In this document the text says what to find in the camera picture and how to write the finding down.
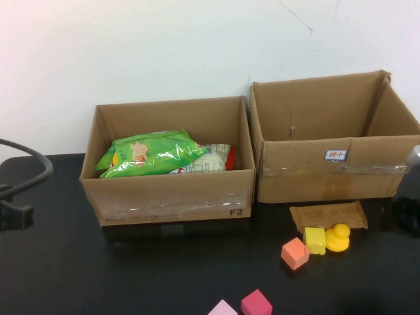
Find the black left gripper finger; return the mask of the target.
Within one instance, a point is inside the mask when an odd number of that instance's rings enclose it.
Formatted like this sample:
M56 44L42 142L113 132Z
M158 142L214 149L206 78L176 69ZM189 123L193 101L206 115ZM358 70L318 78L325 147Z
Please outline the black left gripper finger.
M33 225L32 216L28 217L1 217L1 230L25 230Z
M7 200L1 200L1 216L32 216L30 205L15 205Z

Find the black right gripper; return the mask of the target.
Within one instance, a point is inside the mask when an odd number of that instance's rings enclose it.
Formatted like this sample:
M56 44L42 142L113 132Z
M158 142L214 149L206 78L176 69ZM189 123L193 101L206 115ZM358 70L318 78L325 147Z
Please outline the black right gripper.
M419 235L419 199L398 198L396 206L384 205L381 208L381 214L380 231L397 232L399 224L400 228L410 235Z

